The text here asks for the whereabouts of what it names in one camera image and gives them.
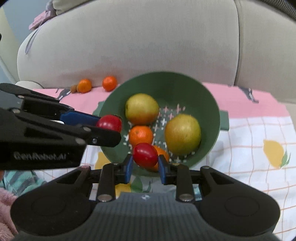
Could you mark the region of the red cherry tomato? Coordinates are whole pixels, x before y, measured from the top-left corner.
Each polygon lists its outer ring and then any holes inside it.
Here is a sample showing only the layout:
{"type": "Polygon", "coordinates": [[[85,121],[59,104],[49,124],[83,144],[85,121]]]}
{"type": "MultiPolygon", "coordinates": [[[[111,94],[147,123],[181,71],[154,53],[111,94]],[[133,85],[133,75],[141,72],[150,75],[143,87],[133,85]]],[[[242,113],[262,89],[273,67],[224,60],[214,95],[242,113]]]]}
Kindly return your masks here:
{"type": "Polygon", "coordinates": [[[132,151],[133,160],[142,168],[153,168],[158,162],[158,153],[148,143],[137,144],[132,151]]]}
{"type": "Polygon", "coordinates": [[[121,119],[115,115],[109,114],[101,117],[96,123],[98,128],[121,132],[122,122],[121,119]]]}

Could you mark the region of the yellow-green pear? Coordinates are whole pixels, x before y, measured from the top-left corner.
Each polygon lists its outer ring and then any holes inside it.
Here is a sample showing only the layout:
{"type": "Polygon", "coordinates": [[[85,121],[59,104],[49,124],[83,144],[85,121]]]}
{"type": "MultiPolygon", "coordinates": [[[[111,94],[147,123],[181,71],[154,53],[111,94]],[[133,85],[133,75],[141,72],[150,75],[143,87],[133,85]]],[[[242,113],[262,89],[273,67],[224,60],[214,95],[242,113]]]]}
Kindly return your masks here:
{"type": "Polygon", "coordinates": [[[148,94],[134,94],[125,103],[125,116],[133,125],[149,125],[157,119],[158,115],[159,105],[148,94]]]}
{"type": "Polygon", "coordinates": [[[173,155],[191,154],[201,142],[199,122],[189,114],[178,114],[165,126],[165,141],[173,155]]]}

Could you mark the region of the brown longan fruit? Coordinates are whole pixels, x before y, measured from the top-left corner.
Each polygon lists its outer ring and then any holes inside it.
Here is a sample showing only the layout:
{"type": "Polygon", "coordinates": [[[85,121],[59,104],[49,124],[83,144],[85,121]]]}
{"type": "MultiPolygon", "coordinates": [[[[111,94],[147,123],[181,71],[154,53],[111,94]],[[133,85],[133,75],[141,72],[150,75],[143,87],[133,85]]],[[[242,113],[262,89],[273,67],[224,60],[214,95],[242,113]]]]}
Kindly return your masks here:
{"type": "Polygon", "coordinates": [[[77,93],[78,92],[78,85],[72,85],[70,87],[70,92],[71,93],[77,93]]]}

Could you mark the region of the teal striped towel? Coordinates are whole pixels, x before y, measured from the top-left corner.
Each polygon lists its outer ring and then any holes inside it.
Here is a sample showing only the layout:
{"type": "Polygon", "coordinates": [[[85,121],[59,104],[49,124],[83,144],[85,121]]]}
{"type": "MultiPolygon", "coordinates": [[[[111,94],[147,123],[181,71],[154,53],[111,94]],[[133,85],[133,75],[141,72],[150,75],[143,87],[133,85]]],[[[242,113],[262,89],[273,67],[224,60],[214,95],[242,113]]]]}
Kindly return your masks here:
{"type": "Polygon", "coordinates": [[[21,196],[46,183],[34,171],[5,171],[1,180],[1,188],[15,196],[21,196]]]}

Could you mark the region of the lilac ribbon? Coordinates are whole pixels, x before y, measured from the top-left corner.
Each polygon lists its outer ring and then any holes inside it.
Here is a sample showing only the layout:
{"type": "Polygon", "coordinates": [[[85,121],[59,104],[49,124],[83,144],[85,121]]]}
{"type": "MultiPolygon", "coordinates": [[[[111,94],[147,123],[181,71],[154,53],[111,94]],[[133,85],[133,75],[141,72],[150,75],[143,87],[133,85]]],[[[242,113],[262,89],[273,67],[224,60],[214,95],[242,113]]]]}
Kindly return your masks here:
{"type": "Polygon", "coordinates": [[[38,27],[30,37],[29,41],[27,42],[26,48],[25,48],[25,54],[27,55],[33,45],[33,42],[38,34],[38,32],[41,30],[42,26],[38,27]]]}

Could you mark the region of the green perforated colander bowl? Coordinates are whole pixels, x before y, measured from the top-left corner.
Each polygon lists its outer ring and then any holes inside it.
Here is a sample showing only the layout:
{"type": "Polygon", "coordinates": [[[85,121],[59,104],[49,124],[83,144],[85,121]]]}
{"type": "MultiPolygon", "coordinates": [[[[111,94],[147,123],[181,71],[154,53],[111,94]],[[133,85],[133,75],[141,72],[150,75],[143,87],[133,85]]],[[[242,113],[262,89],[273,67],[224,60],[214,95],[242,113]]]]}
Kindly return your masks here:
{"type": "Polygon", "coordinates": [[[170,154],[170,162],[190,168],[201,162],[214,147],[220,131],[229,130],[229,116],[220,110],[214,96],[199,81],[180,73],[152,72],[132,78],[116,88],[100,104],[100,116],[118,115],[122,118],[121,141],[114,148],[102,147],[110,162],[119,163],[132,152],[128,133],[132,128],[125,116],[125,103],[134,94],[145,93],[159,105],[159,115],[150,125],[154,134],[153,144],[166,150],[165,126],[177,114],[195,117],[201,127],[198,149],[183,157],[170,154]]]}

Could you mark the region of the pink butterfly box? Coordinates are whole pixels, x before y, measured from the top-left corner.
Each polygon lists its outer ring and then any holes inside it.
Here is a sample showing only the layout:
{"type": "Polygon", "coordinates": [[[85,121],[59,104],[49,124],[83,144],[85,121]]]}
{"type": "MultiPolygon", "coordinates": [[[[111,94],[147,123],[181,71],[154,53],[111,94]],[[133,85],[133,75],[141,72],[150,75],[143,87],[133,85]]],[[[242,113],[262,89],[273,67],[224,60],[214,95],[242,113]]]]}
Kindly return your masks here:
{"type": "Polygon", "coordinates": [[[41,24],[55,17],[56,13],[54,11],[43,11],[41,14],[34,18],[33,22],[29,25],[29,30],[38,28],[41,24]]]}

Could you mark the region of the pink fluffy blanket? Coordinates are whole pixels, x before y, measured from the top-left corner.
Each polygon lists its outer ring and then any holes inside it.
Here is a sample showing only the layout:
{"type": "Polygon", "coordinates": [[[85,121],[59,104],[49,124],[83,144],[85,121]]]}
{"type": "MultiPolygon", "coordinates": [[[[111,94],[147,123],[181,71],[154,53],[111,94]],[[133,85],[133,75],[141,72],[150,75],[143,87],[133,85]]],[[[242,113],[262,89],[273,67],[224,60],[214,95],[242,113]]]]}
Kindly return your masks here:
{"type": "Polygon", "coordinates": [[[17,199],[11,192],[1,188],[0,194],[0,225],[1,240],[12,240],[18,234],[16,227],[11,219],[11,206],[17,199]]]}

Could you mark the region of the pink checked lemon cloth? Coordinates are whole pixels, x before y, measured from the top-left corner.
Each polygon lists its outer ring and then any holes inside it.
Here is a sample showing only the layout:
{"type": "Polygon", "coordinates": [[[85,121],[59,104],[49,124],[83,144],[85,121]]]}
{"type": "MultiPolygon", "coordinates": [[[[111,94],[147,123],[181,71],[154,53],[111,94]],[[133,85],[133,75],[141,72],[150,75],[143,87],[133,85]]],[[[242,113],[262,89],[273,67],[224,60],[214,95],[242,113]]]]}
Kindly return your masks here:
{"type": "MultiPolygon", "coordinates": [[[[218,84],[204,84],[220,109],[229,114],[229,131],[221,131],[211,152],[191,169],[208,165],[272,196],[280,206],[274,233],[280,240],[295,237],[295,129],[284,104],[267,92],[242,90],[218,84]]],[[[58,97],[68,89],[34,89],[58,97]]],[[[61,103],[75,110],[99,115],[100,104],[110,95],[103,87],[85,94],[69,93],[61,103]]],[[[100,147],[88,146],[82,164],[99,168],[110,162],[100,147]]],[[[161,185],[153,172],[135,174],[128,185],[116,185],[121,192],[171,192],[174,186],[161,185]]]]}

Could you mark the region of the purple plush toy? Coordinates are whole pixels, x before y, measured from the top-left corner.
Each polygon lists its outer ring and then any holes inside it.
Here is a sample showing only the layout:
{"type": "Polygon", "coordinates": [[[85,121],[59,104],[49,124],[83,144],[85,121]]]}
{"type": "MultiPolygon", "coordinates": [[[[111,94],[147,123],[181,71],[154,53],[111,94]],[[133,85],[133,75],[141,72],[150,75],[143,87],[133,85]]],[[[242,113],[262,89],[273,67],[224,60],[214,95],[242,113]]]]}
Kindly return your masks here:
{"type": "Polygon", "coordinates": [[[49,0],[46,3],[46,11],[56,11],[53,7],[53,0],[49,0]]]}

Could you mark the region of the beige back cushion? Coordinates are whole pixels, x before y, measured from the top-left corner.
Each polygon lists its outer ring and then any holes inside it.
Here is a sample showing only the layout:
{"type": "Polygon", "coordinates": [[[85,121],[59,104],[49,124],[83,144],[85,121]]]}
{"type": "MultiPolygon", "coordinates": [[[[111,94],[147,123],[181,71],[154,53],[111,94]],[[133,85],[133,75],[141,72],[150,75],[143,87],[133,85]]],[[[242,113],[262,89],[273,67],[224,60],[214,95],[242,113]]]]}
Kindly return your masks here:
{"type": "Polygon", "coordinates": [[[91,0],[53,0],[52,4],[56,15],[61,15],[89,1],[91,0]]]}

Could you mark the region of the beige fabric sofa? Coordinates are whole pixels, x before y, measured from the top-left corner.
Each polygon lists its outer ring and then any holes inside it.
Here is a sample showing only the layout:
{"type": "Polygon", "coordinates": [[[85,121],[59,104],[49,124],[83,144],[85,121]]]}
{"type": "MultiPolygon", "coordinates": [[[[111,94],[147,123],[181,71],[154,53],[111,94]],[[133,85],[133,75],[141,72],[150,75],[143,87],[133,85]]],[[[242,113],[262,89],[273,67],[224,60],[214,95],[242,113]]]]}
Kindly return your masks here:
{"type": "Polygon", "coordinates": [[[32,34],[1,31],[15,81],[100,85],[165,70],[295,102],[295,21],[262,1],[90,1],[44,23],[26,55],[32,34]]]}

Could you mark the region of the houndstooth black white pillow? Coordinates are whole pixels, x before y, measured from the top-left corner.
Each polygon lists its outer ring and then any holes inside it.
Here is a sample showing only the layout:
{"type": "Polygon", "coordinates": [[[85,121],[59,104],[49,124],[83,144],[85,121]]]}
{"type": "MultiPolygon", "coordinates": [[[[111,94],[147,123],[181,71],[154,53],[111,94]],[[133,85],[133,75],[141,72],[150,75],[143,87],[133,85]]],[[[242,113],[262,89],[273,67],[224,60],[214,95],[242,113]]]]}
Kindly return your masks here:
{"type": "Polygon", "coordinates": [[[290,17],[292,20],[296,20],[296,10],[291,1],[286,0],[261,0],[263,3],[270,7],[280,11],[284,15],[290,17]]]}

